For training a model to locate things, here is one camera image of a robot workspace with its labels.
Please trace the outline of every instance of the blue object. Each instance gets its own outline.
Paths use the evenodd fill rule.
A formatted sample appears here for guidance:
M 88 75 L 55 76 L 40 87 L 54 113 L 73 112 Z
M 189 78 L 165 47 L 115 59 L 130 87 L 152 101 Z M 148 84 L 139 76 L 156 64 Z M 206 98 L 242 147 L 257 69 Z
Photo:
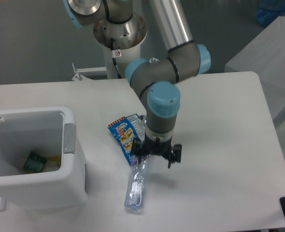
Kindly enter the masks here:
M 258 22 L 267 27 L 278 16 L 285 16 L 285 0 L 261 0 L 256 16 Z
M 153 84 L 148 92 L 147 102 L 150 110 L 161 118 L 177 115 L 180 108 L 180 91 L 168 81 Z
M 63 0 L 63 3 L 64 3 L 64 6 L 65 6 L 65 9 L 67 11 L 67 13 L 69 14 L 70 18 L 71 18 L 71 21 L 72 23 L 74 24 L 74 26 L 78 29 L 78 28 L 83 28 L 83 26 L 77 21 L 77 19 L 75 18 L 75 16 L 73 15 L 71 9 L 70 9 L 70 6 L 67 2 L 67 0 Z
M 125 77 L 127 78 L 129 84 L 131 84 L 131 79 L 135 70 L 144 63 L 149 63 L 145 58 L 139 58 L 127 65 L 125 68 Z
M 199 66 L 199 72 L 197 74 L 202 74 L 210 69 L 211 57 L 205 45 L 198 44 L 197 47 L 199 48 L 200 51 L 200 66 Z

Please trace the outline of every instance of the silver cylinder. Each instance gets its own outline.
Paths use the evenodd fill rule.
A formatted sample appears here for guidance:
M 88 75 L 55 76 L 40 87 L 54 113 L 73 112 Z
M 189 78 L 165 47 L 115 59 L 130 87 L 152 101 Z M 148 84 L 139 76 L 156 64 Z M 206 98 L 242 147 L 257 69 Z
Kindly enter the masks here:
M 92 15 L 100 7 L 100 0 L 68 0 L 70 7 L 80 15 Z
M 150 4 L 167 50 L 193 40 L 179 0 L 151 0 Z

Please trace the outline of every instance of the plastic water bottle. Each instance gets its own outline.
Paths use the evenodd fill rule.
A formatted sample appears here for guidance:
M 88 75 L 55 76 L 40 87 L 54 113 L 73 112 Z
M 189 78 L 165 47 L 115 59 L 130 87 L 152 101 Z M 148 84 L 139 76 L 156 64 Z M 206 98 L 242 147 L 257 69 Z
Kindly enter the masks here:
M 256 16 L 258 22 L 267 27 L 278 16 L 285 16 L 285 0 L 260 0 Z

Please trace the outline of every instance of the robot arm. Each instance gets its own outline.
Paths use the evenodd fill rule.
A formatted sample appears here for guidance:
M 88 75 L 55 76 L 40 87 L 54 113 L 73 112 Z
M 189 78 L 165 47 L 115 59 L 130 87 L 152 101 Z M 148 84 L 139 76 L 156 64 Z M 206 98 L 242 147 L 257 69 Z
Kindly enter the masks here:
M 131 0 L 68 1 L 82 25 L 105 18 L 116 25 L 125 24 L 133 14 Z M 125 76 L 147 111 L 145 141 L 134 139 L 131 153 L 139 158 L 160 155 L 170 167 L 171 163 L 181 161 L 182 149 L 181 145 L 171 145 L 180 108 L 180 92 L 174 84 L 209 70 L 211 58 L 205 46 L 194 43 L 180 0 L 150 3 L 168 57 L 154 63 L 141 58 L 126 67 Z M 88 10 L 75 10 L 75 5 Z

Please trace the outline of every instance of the gray floor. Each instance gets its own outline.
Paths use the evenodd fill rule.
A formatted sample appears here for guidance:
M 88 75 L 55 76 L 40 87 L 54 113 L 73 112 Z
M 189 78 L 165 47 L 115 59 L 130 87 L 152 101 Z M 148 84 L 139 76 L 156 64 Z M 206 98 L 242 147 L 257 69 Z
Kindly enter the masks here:
M 263 28 L 256 22 L 258 0 L 182 0 L 197 43 L 212 55 L 211 73 L 244 48 Z M 150 5 L 135 0 L 148 24 L 142 56 L 164 58 Z M 68 81 L 77 68 L 104 66 L 93 27 L 75 29 L 62 0 L 0 1 L 0 84 Z

